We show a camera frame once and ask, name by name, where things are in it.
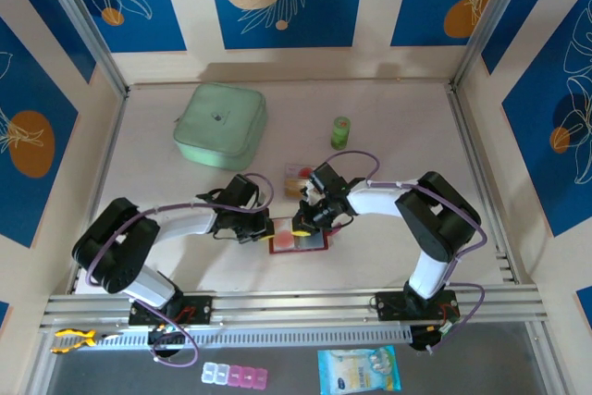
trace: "white table surface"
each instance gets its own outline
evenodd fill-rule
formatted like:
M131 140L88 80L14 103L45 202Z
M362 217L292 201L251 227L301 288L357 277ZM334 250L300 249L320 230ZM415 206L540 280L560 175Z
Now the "white table surface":
M298 202L284 198L287 163L318 165L334 154L329 140L336 116L351 119L348 149L376 154L376 180L417 179L441 173L483 215L444 86L436 83L341 80L242 84L263 93L269 115L246 171L269 177L276 188L272 217L293 216ZM132 90L101 197L99 212L127 197L141 209L188 202L196 193L225 187L233 172L184 159L173 141L175 120L195 85ZM372 160L346 155L332 165L345 179L365 174ZM179 213L160 214L156 219ZM146 264L182 290L343 290L401 286L420 249L402 219L359 216L333 237L328 251L270 255L266 242L239 245L192 235L156 245ZM88 288L82 271L77 293ZM453 280L501 284L495 246L463 258Z

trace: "wall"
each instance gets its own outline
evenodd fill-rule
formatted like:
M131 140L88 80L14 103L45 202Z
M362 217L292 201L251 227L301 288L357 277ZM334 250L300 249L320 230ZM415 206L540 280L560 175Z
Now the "wall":
M128 83L449 79L487 2L471 16L467 0L84 1Z
M0 0L0 17L78 112L62 162L55 166L59 169L31 245L0 235L0 301L10 304L0 337L0 393L15 394L19 393L47 298L63 291L58 285L68 275L70 249L86 223L120 99L100 69L94 71L87 83L72 62L72 55L67 55L29 0ZM38 80L31 78L26 82L35 85ZM47 91L40 91L35 99L43 101L45 94ZM6 97L5 88L1 103L11 105L9 101L11 97ZM10 159L8 150L0 156ZM3 193L19 186L6 180L11 172L0 172ZM1 199L0 207L2 218L10 218L6 202Z
M527 271L540 289L564 368L571 375L574 393L579 394L589 392L592 336L574 293L592 285L592 221L588 219L553 237L501 107L576 1L539 0L493 73L489 75L483 62L478 61L466 79L462 93L470 106L491 173L497 182L511 243L522 255ZM531 94L538 94L535 99L541 102L547 100L544 92L546 80L549 79L544 76L538 79L543 85L543 93L532 91ZM525 104L530 104L531 95L524 96ZM533 128L538 125L550 126L550 122L539 118L536 105L532 110L530 125ZM549 139L546 138L542 143L548 146ZM581 187L580 192L589 202L591 186Z

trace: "cable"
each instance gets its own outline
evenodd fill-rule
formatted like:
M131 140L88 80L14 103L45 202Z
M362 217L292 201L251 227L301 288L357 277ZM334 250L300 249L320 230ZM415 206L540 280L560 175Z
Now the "cable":
M461 317L461 312L459 309L454 307L452 304L446 302L445 304L442 304L442 307L449 307L459 318Z
M442 311L442 326L446 324L446 320L448 319L448 313L446 312L446 308L442 304L438 304L438 307Z
M477 233L479 233L479 236L481 236L481 241L476 242L475 244L471 245L470 247L462 249L461 251L456 253L453 262L450 263L450 266L449 266L446 274L444 275L444 278L442 279L443 282L447 282L449 280L450 276L452 275L452 272L454 272L456 265L459 263L459 260L463 256L465 256L466 254L473 252L477 249L480 249L485 244L487 244L487 234L481 228L481 226L479 226L479 224L477 224L476 221L474 221L470 216L468 216L463 210L461 210L459 207L457 207L456 205L451 203L448 199L443 198L439 194L434 193L433 191L427 189L426 187L422 187L421 185L417 185L417 184L403 183L403 184L401 184L401 188L402 189L416 189L416 190L420 191L421 193L429 196L430 198L435 199L440 204L448 207L450 210L452 210L454 213L456 213L458 216L460 216L462 219L464 219L464 221L467 224L469 224L472 228L474 228L475 231Z
M444 277L442 279L442 282L447 283L448 280L450 279L450 276L452 275L452 273L454 272L454 269L456 268L456 265L460 262L459 260L465 256L466 254L470 253L470 252L474 252L477 249L480 249L481 247L483 247L485 244L487 244L487 234L486 232L481 228L481 226L479 226L479 224L476 223L476 221L474 221L469 215L467 215L461 208L459 208L458 206L454 205L453 203L451 203L449 200L447 200L446 198L443 198L442 196L440 196L437 193L434 193L433 191L427 189L426 187L422 187L421 185L417 185L417 184L410 184L410 183L398 183L398 182L380 182L380 183L370 183L369 186L372 188L391 188L391 187L396 187L396 188L401 188L401 189L416 189L418 191L420 191L421 193L431 197L432 199L435 199L437 202L439 202L440 204L442 204L443 206L448 207L450 210L452 210L454 213L456 213L458 216L460 216L462 219L464 219L464 221L469 224L472 228L475 229L475 232L479 233L479 235L481 236L481 241L476 242L475 244L471 245L470 247L467 247L465 249L462 249L461 251L457 252L456 255L454 256L453 261L450 263L448 270L446 271L446 273L444 274ZM473 309L471 310L471 312L469 312L469 314L467 316L465 316L462 321L456 326L454 327L454 329L444 337L443 340L441 340L437 345L435 345L432 348L427 347L426 349L430 352L430 354L434 353L436 350L438 350L441 345L446 342L451 336L453 336L455 334L455 332L457 332L459 329L461 329L462 327L464 327L466 325L466 323L469 322L469 320L473 317L473 315L476 313L477 310L479 310L479 307L481 307L481 304L483 303L483 300L485 300L485 289L483 288L483 286L480 286L479 284L471 284L471 283L450 283L451 286L468 286L468 287L474 287L476 289L480 289L481 290L481 297L479 298L479 301L477 301L477 304L475 304L475 307L473 307Z
M171 326L174 326L179 331L179 333L181 335L183 335L186 339L189 340L190 345L193 347L193 358L190 361L188 361L187 363L179 363L179 364L171 363L168 360L163 360L162 358L160 358L156 354L156 346L158 345L159 342L161 342L162 338L165 337L165 336L163 336L163 337L159 338L158 340L156 340L154 342L154 344L152 345L152 347L150 348L150 353L152 354L152 356L154 357L154 360L157 363L167 365L168 367L189 367L189 366L197 363L197 359L199 357L199 347L197 346L195 339L193 339L193 337L189 334L189 332L187 330L185 330L183 327L181 327L179 324L177 324L177 322L175 320L169 318L165 314L162 314L158 310L154 309L150 304L148 304L142 300L135 300L135 302L137 304L141 305L148 312L152 313L155 316L158 316L159 318L161 318L163 321L167 322Z
M353 216L350 216L350 220L345 224L337 224L335 227L331 228L331 231L327 233L328 236L335 236L339 233L339 231L344 228L348 227L353 222Z
M191 208L191 209L192 208L221 208L224 210L231 210L234 212L250 213L250 214L258 213L261 210L265 210L274 199L274 187L271 184L271 181L268 178L266 178L265 176L260 175L259 173L247 173L244 176L245 176L245 178L247 178L247 177L260 178L260 179L264 180L267 183L267 185L269 186L269 190L270 190L269 199L267 199L267 201L263 205L261 205L260 207L256 207L256 208L241 208L241 207L233 207L231 205L223 205L223 204L183 203L183 204L164 205L162 207L151 208L149 210L145 210L143 212L140 212L138 215L135 215L134 217L130 218L120 228L118 228L115 231L115 233L113 233L113 235L111 235L111 238L109 238L107 240L107 242L103 245L103 247L101 247L101 250L99 250L97 255L94 257L94 259L91 261L88 268L86 269L87 270L86 271L86 278L85 278L86 284L91 287L100 287L98 284L95 284L92 282L92 276L93 276L94 270L96 269L97 265L101 262L101 260L103 259L103 256L105 256L105 253L107 252L107 250L109 250L109 248L111 248L113 243L116 241L117 237L121 236L136 221L142 219L145 216L155 215L155 214L164 213L164 212L170 212L170 211L174 211L174 210L183 210L186 208Z
M461 322L459 322L458 325L456 325L455 327L452 328L452 330L450 331L449 334L445 335L442 340L436 344L434 347L431 347L429 349L427 349L429 351L430 354L434 353L435 351L437 351L440 347L442 347L442 344L444 344L446 341L448 341L450 339L450 337L454 336L456 334L456 332L458 332L459 330L461 330L466 323L469 322L469 319L471 319L473 317L473 315L476 313L477 310L479 310L479 307L481 307L481 304L483 303L483 301L485 300L485 288L479 284L473 284L470 282L451 282L450 285L452 287L473 287L475 289L479 289L481 290L481 296L479 296L479 300L477 301L477 303L475 304L475 306L473 307L473 309L471 309L471 312L468 313L467 316L465 316Z
M374 159L374 162L376 162L376 165L375 165L374 169L370 173L368 173L368 175L366 176L366 179L371 179L375 175L375 173L378 171L378 169L380 168L380 160L374 154L365 152L363 150L346 150L344 152L335 153L335 154L332 154L327 159L325 159L325 162L328 163L329 161L332 161L336 157L343 156L344 154L363 154L364 156L368 156L368 157L371 157L372 159Z
M259 173L247 173L246 175L244 175L244 177L245 178L247 178L247 177L259 178L259 179L262 179L267 184L267 186L269 187L269 190L270 190L269 199L267 199L267 201L263 205L261 205L260 207L257 207L257 208L241 208L241 207L233 207L231 205L223 205L223 204L184 203L184 204L164 205L159 208L158 207L151 208L150 210L145 210L143 212L140 212L139 214L135 215L134 217L132 217L131 219L126 221L120 228L118 228L113 233L113 235L111 235L111 238L109 238L107 240L107 242L103 245L103 247L101 247L101 249L99 250L99 252L94 257L94 259L91 261L91 263L89 264L89 266L87 268L86 278L85 278L86 284L89 286L92 286L92 287L100 287L98 284L95 284L92 281L92 276L93 276L94 270L96 269L97 265L101 262L101 259L103 259L106 252L109 250L109 248L116 241L117 237L120 236L121 234L123 234L136 221L140 220L141 218L143 218L145 216L155 215L155 214L158 214L161 212L181 210L181 209L185 209L185 208L190 208L190 209L193 209L193 208L222 208L225 210L231 210L231 211L235 211L235 212L239 212L239 213L250 213L250 214L258 213L261 210L265 210L274 199L274 187L273 187L271 181L268 178L266 178L265 176L260 175ZM179 324L177 324L174 320L172 320L168 316L162 314L160 311L153 308L150 304L148 304L142 300L138 300L138 299L134 299L134 301L137 302L139 305L141 305L146 310L148 310L149 312L151 312L153 315L160 317L161 319L166 321L168 324L174 326L180 332L180 334L182 334L185 338L187 338L189 340L191 346L194 349L193 358L189 362L182 363L182 364L175 364L175 363L171 363L169 361L162 360L156 354L155 347L159 341L155 341L152 348L150 349L150 353L153 355L154 360L160 364L164 364L169 367L189 367L190 365L194 365L197 362L197 358L199 355L199 348L197 347L197 343L195 342L193 337L183 327L181 327Z

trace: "orange circle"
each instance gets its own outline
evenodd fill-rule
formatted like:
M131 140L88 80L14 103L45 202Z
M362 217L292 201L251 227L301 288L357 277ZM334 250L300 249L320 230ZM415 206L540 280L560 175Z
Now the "orange circle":
M550 143L555 153L565 153L570 148L570 132L564 127L556 128L551 133Z
M294 235L287 230L280 231L274 236L274 245L282 250L289 249L294 245Z
M489 0L459 0L444 19L444 32L450 37L470 37Z
M288 22L286 20L278 20L276 22L276 28L279 31L284 31L288 29Z
M101 17L105 22L113 27L118 27L123 23L123 14L117 9L108 7L101 12Z
M8 130L15 139L8 146L12 163L23 175L42 178L56 153L56 138L49 120L36 111L21 111L10 123L17 127Z

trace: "snack package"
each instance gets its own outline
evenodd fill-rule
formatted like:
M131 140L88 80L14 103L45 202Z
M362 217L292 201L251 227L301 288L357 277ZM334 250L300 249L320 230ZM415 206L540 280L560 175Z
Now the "snack package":
M280 217L273 219L275 235L269 240L269 252L314 252L329 248L328 236L325 232L311 236L298 237L292 234L292 218Z
M319 351L321 395L345 395L368 390L401 390L393 346L351 351Z
M287 198L302 198L300 190L306 186L306 181L314 169L312 166L286 164L284 171L284 192Z

